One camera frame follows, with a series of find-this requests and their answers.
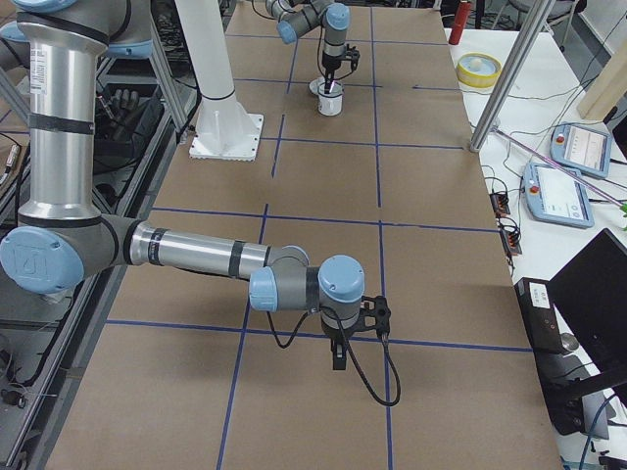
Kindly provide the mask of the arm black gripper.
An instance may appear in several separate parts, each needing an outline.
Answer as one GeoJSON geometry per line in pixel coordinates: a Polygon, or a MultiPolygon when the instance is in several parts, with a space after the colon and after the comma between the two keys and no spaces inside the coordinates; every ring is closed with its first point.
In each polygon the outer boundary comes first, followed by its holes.
{"type": "Polygon", "coordinates": [[[324,44],[322,51],[322,76],[333,78],[347,57],[347,45],[324,44]]]}
{"type": "Polygon", "coordinates": [[[359,315],[346,320],[338,320],[334,311],[323,311],[320,318],[323,332],[332,341],[332,369],[345,370],[348,340],[354,333],[362,330],[363,320],[359,315]]]}

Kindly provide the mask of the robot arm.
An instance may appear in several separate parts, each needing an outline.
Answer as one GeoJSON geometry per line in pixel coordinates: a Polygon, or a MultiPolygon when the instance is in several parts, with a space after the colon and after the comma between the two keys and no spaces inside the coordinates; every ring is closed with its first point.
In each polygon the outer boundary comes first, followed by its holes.
{"type": "Polygon", "coordinates": [[[347,5],[336,1],[265,2],[267,13],[277,20],[277,32],[285,44],[320,27],[323,31],[322,68],[325,83],[335,80],[335,72],[345,61],[358,61],[355,49],[347,45],[351,12],[347,5]]]}
{"type": "Polygon", "coordinates": [[[251,307],[318,313],[337,370],[356,362],[365,329],[362,266],[336,255],[313,266],[282,248],[156,228],[106,215],[92,201],[96,71],[106,54],[153,50],[146,1],[20,1],[29,46],[30,196],[1,243],[1,263],[22,288],[52,294],[115,265],[172,266],[245,280],[251,307]]]}

